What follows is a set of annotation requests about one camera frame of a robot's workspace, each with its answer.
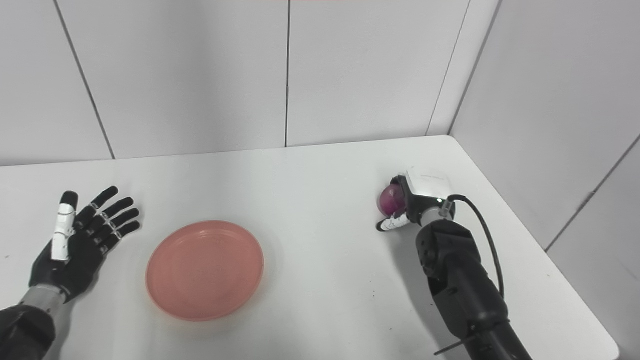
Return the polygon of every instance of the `tabletop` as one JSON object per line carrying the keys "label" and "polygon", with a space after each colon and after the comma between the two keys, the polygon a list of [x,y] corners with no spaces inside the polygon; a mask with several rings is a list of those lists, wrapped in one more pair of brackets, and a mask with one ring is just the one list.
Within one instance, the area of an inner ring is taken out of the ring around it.
{"label": "tabletop", "polygon": [[[143,227],[109,255],[99,280],[63,309],[49,359],[468,359],[447,331],[415,250],[417,225],[379,233],[376,207],[412,166],[448,175],[484,215],[502,263],[512,326],[533,359],[614,360],[618,347],[457,141],[431,136],[286,149],[0,167],[0,307],[27,290],[65,190],[84,206],[115,184]],[[243,226],[264,277],[240,310],[210,322],[170,318],[145,289],[151,253],[202,220]],[[495,279],[482,227],[470,229]]]}

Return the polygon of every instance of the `white wall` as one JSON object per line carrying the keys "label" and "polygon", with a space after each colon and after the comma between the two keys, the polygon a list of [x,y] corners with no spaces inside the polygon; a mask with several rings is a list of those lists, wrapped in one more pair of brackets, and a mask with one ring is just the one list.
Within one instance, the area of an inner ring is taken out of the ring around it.
{"label": "white wall", "polygon": [[59,1],[117,158],[284,146],[287,1]]}
{"label": "white wall", "polygon": [[52,1],[0,1],[0,166],[110,158]]}
{"label": "white wall", "polygon": [[618,342],[640,359],[640,147],[578,214],[549,256]]}
{"label": "white wall", "polygon": [[293,1],[288,144],[424,136],[468,3]]}
{"label": "white wall", "polygon": [[0,165],[110,158],[99,119],[116,158],[441,134],[497,0],[58,2],[99,118],[52,0],[4,2]]}
{"label": "white wall", "polygon": [[640,3],[504,0],[452,135],[547,247],[640,133]]}

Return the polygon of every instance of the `purple fruit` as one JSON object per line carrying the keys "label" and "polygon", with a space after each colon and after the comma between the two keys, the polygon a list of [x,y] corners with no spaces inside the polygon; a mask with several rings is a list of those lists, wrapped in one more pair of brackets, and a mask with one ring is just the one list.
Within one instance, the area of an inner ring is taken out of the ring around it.
{"label": "purple fruit", "polygon": [[378,209],[386,217],[393,215],[396,211],[404,208],[404,192],[398,184],[387,186],[378,199]]}

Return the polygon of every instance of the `pink plate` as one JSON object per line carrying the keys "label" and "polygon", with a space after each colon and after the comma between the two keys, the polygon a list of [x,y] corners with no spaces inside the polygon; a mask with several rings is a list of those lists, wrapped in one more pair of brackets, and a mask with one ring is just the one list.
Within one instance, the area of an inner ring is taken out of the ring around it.
{"label": "pink plate", "polygon": [[247,230],[224,221],[197,222],[158,246],[147,267],[147,291],[173,317],[212,320],[251,298],[263,268],[260,244]]}

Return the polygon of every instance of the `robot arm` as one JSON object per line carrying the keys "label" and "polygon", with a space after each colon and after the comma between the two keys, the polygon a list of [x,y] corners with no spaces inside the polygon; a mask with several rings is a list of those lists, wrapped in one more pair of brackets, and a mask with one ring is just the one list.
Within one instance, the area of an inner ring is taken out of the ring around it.
{"label": "robot arm", "polygon": [[[482,266],[471,232],[453,221],[453,200],[468,199],[451,195],[446,177],[431,174],[412,168],[405,176],[395,177],[392,184],[400,185],[404,207],[376,227],[379,231],[409,223],[423,227],[416,237],[420,265],[448,330],[460,339],[436,355],[464,345],[472,360],[530,360],[509,323],[501,270],[492,242],[500,290]],[[468,203],[477,211],[471,202]],[[484,219],[479,212],[477,214],[488,231]]]}
{"label": "robot arm", "polygon": [[16,306],[0,311],[0,359],[42,359],[56,337],[54,317],[60,307],[87,291],[106,255],[140,223],[129,197],[102,213],[97,210],[118,193],[115,186],[102,192],[75,217],[77,194],[65,192],[56,230],[33,263],[29,290]]}

